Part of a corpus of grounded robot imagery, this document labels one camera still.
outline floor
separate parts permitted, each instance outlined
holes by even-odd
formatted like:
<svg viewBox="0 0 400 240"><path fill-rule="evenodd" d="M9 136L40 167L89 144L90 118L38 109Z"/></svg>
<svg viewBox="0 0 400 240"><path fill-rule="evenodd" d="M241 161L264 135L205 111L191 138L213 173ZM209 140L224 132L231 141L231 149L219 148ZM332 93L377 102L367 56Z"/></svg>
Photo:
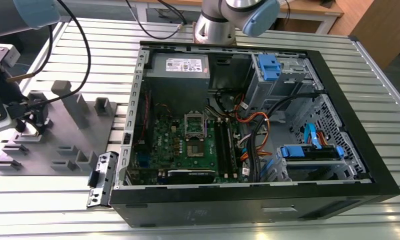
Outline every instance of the floor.
<svg viewBox="0 0 400 240"><path fill-rule="evenodd" d="M133 21L131 12L128 8L121 8L119 6L106 5L89 5L85 4L68 3L66 4L73 14L80 18L96 18L96 19L110 19L110 20L127 20ZM60 9L61 15L68 15L64 9ZM172 13L156 12L153 9L148 10L148 20L151 22L159 23L179 23L177 17ZM184 16L188 23L192 23L199 18L199 12L185 11ZM42 47L42 43L48 39L46 29L30 30L21 32L18 34L20 39L24 43L24 52L21 54L18 65L12 69L13 74L20 74L26 72L28 66L34 61L38 51ZM387 77L389 78L392 84L400 92L400 55L395 58L387 69L384 70Z"/></svg>

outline motherboard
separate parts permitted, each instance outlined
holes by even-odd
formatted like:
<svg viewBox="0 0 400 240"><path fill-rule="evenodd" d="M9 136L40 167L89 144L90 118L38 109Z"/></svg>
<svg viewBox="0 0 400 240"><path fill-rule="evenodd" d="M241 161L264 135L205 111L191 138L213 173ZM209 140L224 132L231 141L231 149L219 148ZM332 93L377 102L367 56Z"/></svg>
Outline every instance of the motherboard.
<svg viewBox="0 0 400 240"><path fill-rule="evenodd" d="M235 148L227 146L233 141L231 127L228 119L208 119L197 112L185 114L184 118L156 119L151 151L135 155L132 182L160 185L243 181Z"/></svg>

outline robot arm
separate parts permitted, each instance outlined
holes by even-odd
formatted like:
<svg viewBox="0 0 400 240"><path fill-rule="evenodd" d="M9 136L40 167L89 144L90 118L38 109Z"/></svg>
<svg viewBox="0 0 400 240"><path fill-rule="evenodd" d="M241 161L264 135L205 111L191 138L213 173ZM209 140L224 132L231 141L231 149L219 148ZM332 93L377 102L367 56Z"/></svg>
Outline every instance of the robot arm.
<svg viewBox="0 0 400 240"><path fill-rule="evenodd" d="M195 39L201 44L231 45L235 27L249 37L257 37L269 29L279 11L277 0L203 0Z"/></svg>
<svg viewBox="0 0 400 240"><path fill-rule="evenodd" d="M53 0L0 0L0 36L40 29L60 20ZM18 84L6 82L8 75L0 62L0 131L16 128L24 131L21 120L34 124L41 132L44 108L28 110L28 98L22 95Z"/></svg>

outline metal case frame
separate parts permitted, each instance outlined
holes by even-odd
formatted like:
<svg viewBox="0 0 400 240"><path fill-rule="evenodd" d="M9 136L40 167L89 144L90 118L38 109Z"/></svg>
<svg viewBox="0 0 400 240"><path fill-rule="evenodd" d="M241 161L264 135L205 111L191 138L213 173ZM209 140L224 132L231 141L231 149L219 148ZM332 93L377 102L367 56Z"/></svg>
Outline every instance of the metal case frame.
<svg viewBox="0 0 400 240"><path fill-rule="evenodd" d="M127 113L127 126L135 123L136 118L137 92L140 91L144 65L148 64L145 51L304 54L327 91L328 100L341 121L341 128L348 132L347 137L363 159L368 173L360 174L367 174L372 183L339 184L337 187L331 184L271 186L252 183L249 187L163 189L157 186L124 189L119 173L128 165L132 147L132 141L128 141L128 138L133 137L133 132L124 130L125 140L121 145L109 204L132 227L325 219L364 203L381 202L400 195L397 184L319 51L148 41L141 41L140 45L128 104L135 107L131 107ZM299 206L296 214L293 214L291 206Z"/></svg>

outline metal workbench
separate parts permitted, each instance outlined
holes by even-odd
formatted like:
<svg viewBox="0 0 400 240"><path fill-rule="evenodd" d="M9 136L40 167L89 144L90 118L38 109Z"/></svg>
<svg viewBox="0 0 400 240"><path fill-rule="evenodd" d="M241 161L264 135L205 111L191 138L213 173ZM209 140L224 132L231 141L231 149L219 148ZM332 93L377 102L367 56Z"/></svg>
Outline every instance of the metal workbench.
<svg viewBox="0 0 400 240"><path fill-rule="evenodd" d="M128 109L132 73L139 41L151 40L135 22L80 19L92 47L92 73L82 88L85 100L106 97L119 103L108 150L119 152L123 123ZM167 36L173 24L145 23L156 36ZM347 37L269 31L257 38L237 32L239 45L319 50L351 106L365 127L376 149L400 186L400 95L365 53ZM192 27L169 41L191 42ZM33 63L37 67L46 47ZM54 80L70 80L78 86L86 69L86 52L73 22L54 29L53 55L42 73L25 80L21 88L45 92L52 97ZM12 130L0 133L9 139ZM45 239L399 239L400 196L364 205L327 220L132 229L112 209L86 210L88 177L0 176L0 237Z"/></svg>

